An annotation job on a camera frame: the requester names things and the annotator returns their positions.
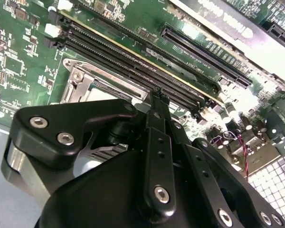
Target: black metal bracket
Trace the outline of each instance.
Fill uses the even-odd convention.
[[[23,181],[16,175],[14,184],[27,184],[35,198],[41,195],[40,205],[47,201],[40,228],[112,227],[108,211],[118,214],[112,215],[114,226],[125,228],[285,227],[206,140],[189,141],[171,120],[165,95],[152,92],[147,102],[147,114],[124,100],[30,107],[15,114],[2,171],[10,182],[18,173]],[[121,143],[128,151],[74,179],[71,170],[86,147],[85,133],[92,134],[93,149]],[[85,216],[87,211],[97,216]]]

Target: white tiled surface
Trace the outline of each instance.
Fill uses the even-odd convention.
[[[285,219],[285,157],[252,175],[249,182]]]

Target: motherboard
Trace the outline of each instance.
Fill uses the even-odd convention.
[[[154,89],[239,170],[238,132],[252,163],[272,151],[252,171],[279,157],[265,119],[285,99],[285,0],[0,0],[0,124],[116,98],[147,112]]]

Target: green circuit board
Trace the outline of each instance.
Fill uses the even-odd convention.
[[[249,11],[250,14],[247,12],[245,14],[259,24],[266,20],[277,21],[285,29],[285,8],[279,7],[274,10],[273,14],[270,13],[272,8],[267,10],[268,5],[273,1],[275,0],[262,1],[264,3],[259,4],[258,10],[253,8]],[[14,113],[22,107],[59,103],[68,79],[68,71],[61,64],[62,60],[66,57],[84,59],[76,53],[48,49],[43,45],[43,37],[46,35],[45,25],[50,23],[48,10],[57,8],[57,0],[17,0],[16,2],[16,8],[21,9],[22,14],[19,11],[15,12],[14,1],[0,0],[0,40],[6,43],[6,47],[0,50],[0,123],[6,126],[10,126]],[[96,2],[96,0],[87,0],[85,3],[93,8]],[[144,36],[145,33],[142,30],[147,32],[156,46],[190,64],[196,72],[207,79],[217,82],[220,75],[163,40],[161,32],[165,24],[182,31],[246,74],[253,81],[252,86],[244,90],[234,87],[233,84],[223,85],[223,102],[232,102],[238,110],[252,118],[259,118],[259,115],[266,112],[267,107],[284,95],[276,90],[274,84],[266,81],[245,63],[200,33],[197,27],[168,12],[167,0],[107,0],[103,3],[114,6],[113,11],[104,10],[103,12],[108,18],[139,36]],[[244,9],[243,6],[249,2],[233,1],[230,3],[238,9]],[[64,11],[63,13],[128,47],[160,67],[166,67],[156,58],[141,52],[139,44],[133,40],[118,36],[103,28],[101,24],[95,23],[93,14],[80,9],[72,9],[70,12]],[[218,94],[215,94],[212,87],[207,84],[200,85],[195,80],[182,75],[179,77],[212,97],[218,97]],[[175,113],[183,116],[187,114],[187,110],[177,109]],[[196,132],[204,131],[216,120],[214,118],[206,126],[197,126]],[[188,121],[192,121],[190,124],[194,125],[193,120],[188,119]]]

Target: dimm slot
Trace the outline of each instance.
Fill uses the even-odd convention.
[[[103,55],[108,55],[119,59],[123,66],[127,66],[129,69],[135,69],[137,72],[140,72],[140,74],[145,74],[150,78],[157,78],[162,83],[170,81],[171,84],[174,84],[173,86],[179,87],[178,92],[179,94],[182,94],[182,96],[188,97],[189,99],[197,100],[200,103],[203,102],[201,97],[192,94],[192,89],[187,88],[185,85],[179,83],[175,79],[171,79],[169,75],[159,73],[147,63],[142,62],[141,60],[137,61],[137,58],[131,56],[129,53],[125,53],[118,47],[114,47],[111,44],[106,44],[104,46],[104,43],[102,43],[104,41],[102,40],[102,42],[100,42],[98,39],[93,37],[92,34],[85,34],[83,31],[73,29],[70,31],[69,37],[77,39],[78,42],[80,42],[86,47],[93,47],[93,50],[98,49],[98,52],[102,53]]]
[[[79,43],[76,43],[75,41],[69,39],[45,38],[44,43],[48,47],[57,47],[58,49],[66,47],[87,59],[92,59],[97,64],[103,65],[108,70],[116,72],[125,78],[130,78],[134,83],[142,85],[148,90],[153,90],[158,87],[161,87],[161,89],[170,97],[170,100],[173,103],[179,105],[181,108],[191,110],[199,107],[199,104],[197,102],[182,98],[180,94],[167,89],[167,87],[163,85],[163,83],[161,83],[160,81],[156,80],[156,78],[152,80],[137,72],[133,73],[127,68],[122,68],[121,64],[113,61],[110,56],[106,57],[100,55],[96,53],[93,49],[87,48]]]
[[[173,45],[177,46],[194,59],[200,61],[205,66],[208,66],[219,74],[223,75],[226,79],[236,83],[240,87],[247,88],[252,84],[252,80],[246,77],[244,74],[240,73],[232,66],[228,66],[223,60],[219,57],[215,56],[208,50],[204,49],[200,45],[192,42],[183,34],[174,31],[169,26],[166,26],[163,30],[161,36],[172,43]]]
[[[157,53],[163,55],[165,58],[167,58],[171,62],[173,62],[175,64],[178,64],[178,66],[180,66],[183,69],[187,70],[188,72],[196,75],[200,85],[207,84],[209,86],[212,86],[217,91],[217,93],[219,92],[220,86],[216,82],[214,82],[214,81],[212,81],[212,80],[210,80],[210,79],[200,75],[199,73],[195,72],[194,69],[192,69],[190,66],[186,65],[184,62],[181,62],[181,60],[177,59],[176,57],[172,56],[169,53],[164,52],[160,48],[157,48],[153,44],[149,43],[147,40],[139,37],[138,35],[136,35],[132,31],[128,30],[127,28],[117,24],[114,21],[111,21],[111,20],[105,18],[103,15],[99,14],[98,12],[96,12],[93,8],[87,6],[87,5],[85,5],[85,4],[83,4],[83,3],[79,2],[79,1],[75,1],[75,3],[77,4],[78,7],[81,7],[82,9],[87,10],[87,11],[93,13],[94,16],[96,16],[97,18],[105,21],[106,23],[108,23],[108,25],[112,26],[113,28],[118,28],[119,31],[121,31],[121,32],[123,32],[125,34],[125,36],[130,37],[133,40],[137,41],[138,43],[141,43],[142,45],[145,45],[145,47],[148,47],[148,48],[156,51]],[[51,11],[49,13],[49,18],[52,21],[52,23],[55,24],[55,25],[67,26],[67,27],[72,26],[72,25],[76,25],[76,26],[82,28],[85,31],[88,30],[88,31],[91,31],[91,32],[95,32],[93,29],[91,29],[88,26],[84,25],[80,21],[70,17],[69,15],[65,14],[64,12],[60,12],[60,14],[59,14],[57,12]],[[190,90],[193,90],[196,93],[200,93],[204,97],[210,98],[211,100],[217,102],[218,104],[223,105],[222,101],[218,97],[213,96],[213,95],[209,95],[208,93],[204,92],[202,89],[197,88],[194,85],[189,84],[185,80],[180,79],[178,76],[173,75],[173,73],[169,72],[168,70],[163,69],[160,66],[157,66],[156,64],[152,63],[151,61],[145,59],[144,57],[142,57],[142,56],[140,56],[138,54],[135,54],[135,57],[139,58],[139,59],[143,59],[146,62],[149,62],[149,64],[152,65],[153,68],[157,69],[156,71],[160,70],[162,72],[165,72],[166,74],[170,75],[174,79],[178,80],[180,84],[187,85],[190,88]]]

